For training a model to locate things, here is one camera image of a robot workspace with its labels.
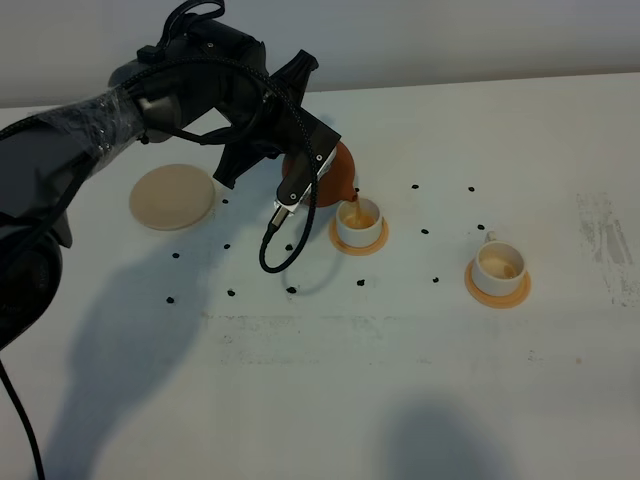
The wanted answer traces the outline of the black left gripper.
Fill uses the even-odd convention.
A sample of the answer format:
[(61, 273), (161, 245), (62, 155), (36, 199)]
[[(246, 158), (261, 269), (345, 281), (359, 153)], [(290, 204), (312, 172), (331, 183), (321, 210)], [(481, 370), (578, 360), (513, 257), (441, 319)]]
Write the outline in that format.
[(265, 158), (318, 152), (320, 120), (301, 107), (309, 77), (318, 68), (314, 56), (301, 50), (274, 74), (266, 72), (263, 59), (257, 65), (234, 61), (229, 68), (233, 87), (218, 111), (231, 126), (214, 135), (224, 146), (215, 180), (232, 189)]

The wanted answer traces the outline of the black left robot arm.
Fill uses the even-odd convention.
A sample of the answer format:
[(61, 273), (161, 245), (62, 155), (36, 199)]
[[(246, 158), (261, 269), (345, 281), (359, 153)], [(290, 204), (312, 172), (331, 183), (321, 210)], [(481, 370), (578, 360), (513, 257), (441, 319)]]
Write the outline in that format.
[(217, 181), (232, 187), (264, 158), (312, 151), (301, 102), (317, 60), (274, 73), (266, 49), (224, 25), (224, 6), (194, 2), (166, 19), (159, 41), (114, 71), (106, 92), (17, 121), (1, 132), (1, 341), (52, 302), (72, 244), (67, 209), (80, 187), (134, 142), (177, 137), (219, 145)]

